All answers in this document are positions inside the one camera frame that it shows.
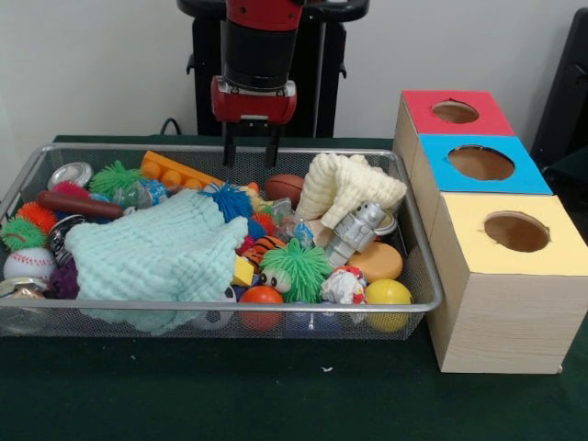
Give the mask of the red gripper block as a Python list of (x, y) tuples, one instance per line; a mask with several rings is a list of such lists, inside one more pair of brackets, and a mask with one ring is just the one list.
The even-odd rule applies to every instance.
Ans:
[[(268, 124), (288, 124), (297, 105), (297, 87), (287, 80), (283, 87), (272, 91), (254, 91), (227, 82), (216, 75), (210, 84), (212, 113), (222, 123), (223, 164), (234, 166), (236, 145), (235, 124), (243, 120), (260, 120)], [(271, 125), (266, 146), (265, 165), (275, 166), (279, 148), (279, 126)]]

